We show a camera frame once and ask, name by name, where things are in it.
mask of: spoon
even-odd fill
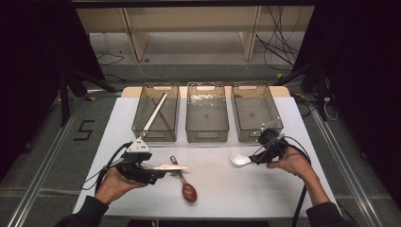
[[[177,165],[177,159],[174,156],[170,157],[171,162],[174,165]],[[185,178],[183,177],[183,174],[181,171],[179,171],[181,181],[183,182],[183,198],[188,201],[188,202],[194,202],[197,200],[197,191],[195,190],[195,187],[189,184]]]
[[[233,154],[231,155],[231,162],[237,166],[244,166],[252,161],[248,156],[244,156],[242,154]]]

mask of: plastic container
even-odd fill
[[[242,81],[232,85],[231,100],[239,142],[254,142],[263,125],[281,132],[283,122],[266,81]]]
[[[144,131],[156,106],[164,93],[167,94],[160,111],[148,131]],[[142,87],[138,108],[132,123],[132,131],[138,138],[144,134],[146,142],[177,141],[178,113],[180,109],[180,89],[178,83],[146,83]]]
[[[222,82],[189,82],[186,102],[188,143],[227,142],[230,129]]]

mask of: utensil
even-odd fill
[[[160,108],[162,108],[163,103],[165,102],[167,97],[167,93],[163,93],[162,99],[160,99],[159,104],[157,104],[156,108],[154,109],[153,113],[150,116],[150,119],[148,120],[148,123],[145,125],[144,130],[142,131],[142,137],[145,137],[147,134],[147,131],[149,130],[151,124],[153,123],[154,118],[156,117],[157,113],[160,111]]]
[[[174,165],[177,165],[177,159],[174,156],[170,157],[171,162]],[[194,202],[197,200],[197,191],[195,190],[195,187],[189,184],[185,178],[183,177],[182,172],[180,171],[180,178],[181,181],[183,182],[183,198],[188,201],[188,202]]]
[[[252,162],[248,156],[242,154],[233,154],[230,159],[231,162],[237,166],[244,166]]]
[[[154,170],[163,170],[166,172],[176,171],[176,170],[183,170],[188,169],[187,166],[179,166],[179,165],[172,165],[172,164],[162,164],[160,166],[151,166],[148,164],[141,164],[141,167],[144,169],[154,169]]]

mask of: human hand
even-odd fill
[[[109,205],[112,201],[118,200],[124,194],[134,188],[147,186],[147,183],[139,183],[129,181],[118,172],[115,167],[112,167],[104,177],[103,183],[97,190],[95,198]]]
[[[287,147],[287,152],[279,161],[266,164],[267,168],[281,168],[303,179],[307,173],[313,172],[312,166],[300,151]]]

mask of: table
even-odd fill
[[[126,93],[123,92],[123,96],[115,102],[88,177],[97,173],[122,144],[134,140],[131,125],[139,98],[132,91],[139,94],[140,88],[126,89]],[[166,175],[155,185],[135,189],[112,203],[106,216],[148,219],[292,218],[303,182],[281,169],[266,169],[264,165],[237,167],[231,163],[231,154],[251,155],[258,146],[241,144],[237,141],[229,98],[227,98],[230,123],[228,141],[221,144],[188,144],[184,130],[186,107],[184,91],[185,88],[182,87],[177,142],[162,145],[148,143],[153,155],[147,163],[168,164],[169,157],[175,155],[179,164],[190,167],[183,175],[197,189],[197,201],[186,202],[181,193],[181,180]],[[282,132],[304,146],[327,195],[331,201],[335,201],[295,101],[286,95],[287,88],[274,88],[272,93],[283,120]],[[94,189],[81,191],[74,212],[79,210],[87,195],[93,196]],[[300,217],[305,217],[305,209],[309,207],[311,201],[306,196]]]

